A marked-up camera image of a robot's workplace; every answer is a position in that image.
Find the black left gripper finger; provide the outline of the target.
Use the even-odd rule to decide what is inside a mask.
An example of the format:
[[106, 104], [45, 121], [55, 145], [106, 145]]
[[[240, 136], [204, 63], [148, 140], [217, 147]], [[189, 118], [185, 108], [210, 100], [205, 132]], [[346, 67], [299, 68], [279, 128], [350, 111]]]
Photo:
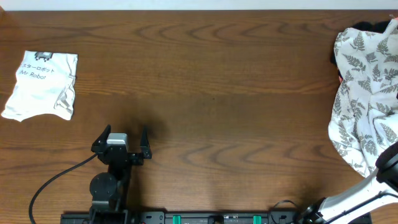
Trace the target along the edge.
[[150, 153], [150, 144], [147, 136], [147, 128], [144, 127], [142, 130], [140, 149], [142, 153]]
[[104, 131], [99, 135], [99, 137], [93, 142], [92, 146], [93, 147], [102, 147], [103, 145], [106, 144], [106, 140], [108, 139], [108, 136], [111, 132], [111, 125], [108, 124]]

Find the white fern print dress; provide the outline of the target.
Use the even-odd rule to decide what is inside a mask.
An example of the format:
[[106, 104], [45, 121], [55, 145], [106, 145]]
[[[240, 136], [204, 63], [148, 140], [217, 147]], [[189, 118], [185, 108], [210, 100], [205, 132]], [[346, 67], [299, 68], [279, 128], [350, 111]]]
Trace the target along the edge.
[[367, 177], [381, 153], [397, 142], [397, 19], [381, 34], [346, 28], [333, 50], [343, 81], [328, 135], [343, 160]]

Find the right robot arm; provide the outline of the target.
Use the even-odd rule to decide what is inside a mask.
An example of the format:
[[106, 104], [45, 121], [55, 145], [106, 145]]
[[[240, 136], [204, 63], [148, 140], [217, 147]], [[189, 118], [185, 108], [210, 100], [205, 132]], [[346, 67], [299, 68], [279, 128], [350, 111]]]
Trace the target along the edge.
[[376, 161], [376, 169], [357, 185], [339, 195], [309, 206], [297, 223], [349, 223], [379, 207], [397, 202], [397, 143]]

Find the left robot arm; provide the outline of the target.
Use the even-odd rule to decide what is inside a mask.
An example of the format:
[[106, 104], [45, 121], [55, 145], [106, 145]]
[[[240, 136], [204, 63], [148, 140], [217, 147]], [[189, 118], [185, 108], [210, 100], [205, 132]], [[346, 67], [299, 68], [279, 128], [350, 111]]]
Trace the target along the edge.
[[91, 151], [108, 166], [108, 171], [96, 175], [90, 182], [89, 224], [140, 222], [137, 212], [127, 208], [127, 193], [132, 167], [152, 158], [146, 128], [142, 130], [139, 149], [140, 152], [129, 152], [127, 134], [112, 133], [110, 125], [93, 142]]

